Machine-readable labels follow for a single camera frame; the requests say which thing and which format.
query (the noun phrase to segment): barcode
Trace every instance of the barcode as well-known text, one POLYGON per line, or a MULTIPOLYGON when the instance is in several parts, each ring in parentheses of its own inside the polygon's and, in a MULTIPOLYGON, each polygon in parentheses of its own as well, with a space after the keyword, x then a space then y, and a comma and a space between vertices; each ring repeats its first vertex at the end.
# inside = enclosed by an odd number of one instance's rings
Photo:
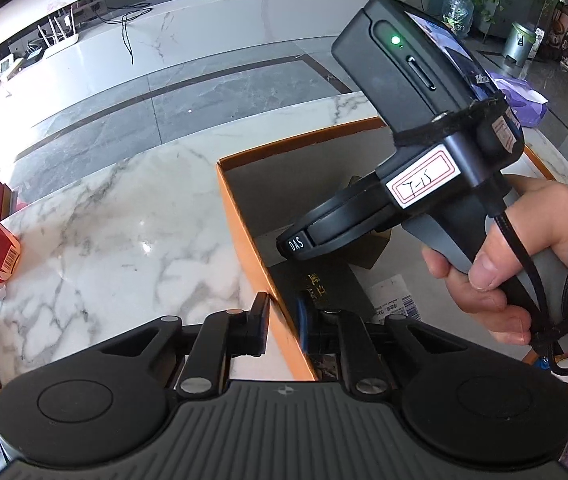
POLYGON ((4 263, 2 264, 2 270, 4 272, 13 272, 13 266, 15 265, 15 261, 17 260, 18 252, 15 250, 13 246, 9 247, 8 254, 4 259, 4 263))
POLYGON ((417 311, 417 307, 415 306, 412 296, 404 296, 402 298, 402 303, 404 304, 404 309, 406 310, 406 315, 408 317, 416 319, 417 321, 422 320, 422 316, 420 316, 420 313, 417 311))

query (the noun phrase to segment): device screen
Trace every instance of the device screen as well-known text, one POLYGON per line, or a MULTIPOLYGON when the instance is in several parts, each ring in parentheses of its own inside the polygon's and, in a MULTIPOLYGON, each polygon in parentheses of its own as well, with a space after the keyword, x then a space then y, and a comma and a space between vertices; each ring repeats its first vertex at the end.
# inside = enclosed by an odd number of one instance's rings
POLYGON ((451 60, 459 73, 469 83, 478 99, 484 100, 497 91, 484 69, 468 55, 464 47, 459 44, 459 41, 448 29, 410 12, 407 12, 407 14, 451 60))

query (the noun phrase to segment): silver screw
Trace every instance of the silver screw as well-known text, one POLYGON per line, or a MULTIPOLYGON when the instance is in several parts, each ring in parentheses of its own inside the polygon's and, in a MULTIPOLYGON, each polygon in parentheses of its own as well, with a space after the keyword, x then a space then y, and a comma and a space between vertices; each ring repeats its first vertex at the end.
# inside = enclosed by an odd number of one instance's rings
POLYGON ((213 384, 204 377, 189 377, 184 379, 180 388, 188 394, 203 394, 208 392, 213 384))
POLYGON ((355 385, 355 389, 365 395, 381 394, 385 392, 387 388, 388 384, 386 384, 385 381, 375 377, 362 379, 355 385))

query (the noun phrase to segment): human hand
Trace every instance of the human hand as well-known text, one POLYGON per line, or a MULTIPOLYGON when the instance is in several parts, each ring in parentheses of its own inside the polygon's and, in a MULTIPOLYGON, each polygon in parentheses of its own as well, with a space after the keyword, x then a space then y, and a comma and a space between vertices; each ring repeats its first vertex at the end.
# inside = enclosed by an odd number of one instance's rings
MULTIPOLYGON (((506 210, 528 254, 551 248, 568 268, 568 186, 527 176, 508 175, 520 199, 506 210)), ((458 307, 486 327, 497 341, 530 342, 530 315, 506 302, 497 287, 522 270, 497 225, 493 225, 468 275, 452 267, 442 254, 424 247, 429 272, 445 280, 458 307)))

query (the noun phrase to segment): device handle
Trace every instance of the device handle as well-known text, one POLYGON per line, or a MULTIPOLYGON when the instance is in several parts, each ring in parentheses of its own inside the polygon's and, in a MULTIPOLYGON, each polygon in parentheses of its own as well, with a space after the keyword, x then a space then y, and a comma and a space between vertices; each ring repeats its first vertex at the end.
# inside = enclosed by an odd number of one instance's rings
MULTIPOLYGON (((511 189, 504 197, 509 206, 519 198, 511 189)), ((423 243, 443 254, 451 264, 465 274, 471 268, 493 220, 475 195, 464 195, 438 207, 436 212, 416 216, 402 223, 409 232, 423 243)), ((561 311, 562 289, 568 270, 551 249, 545 249, 533 257, 533 262, 546 291, 548 308, 554 324, 563 319, 561 311)), ((500 286, 507 302, 522 306, 531 314, 531 332, 542 331, 541 313, 532 283, 524 271, 500 286)), ((559 340, 562 349, 568 351, 568 334, 559 340)))

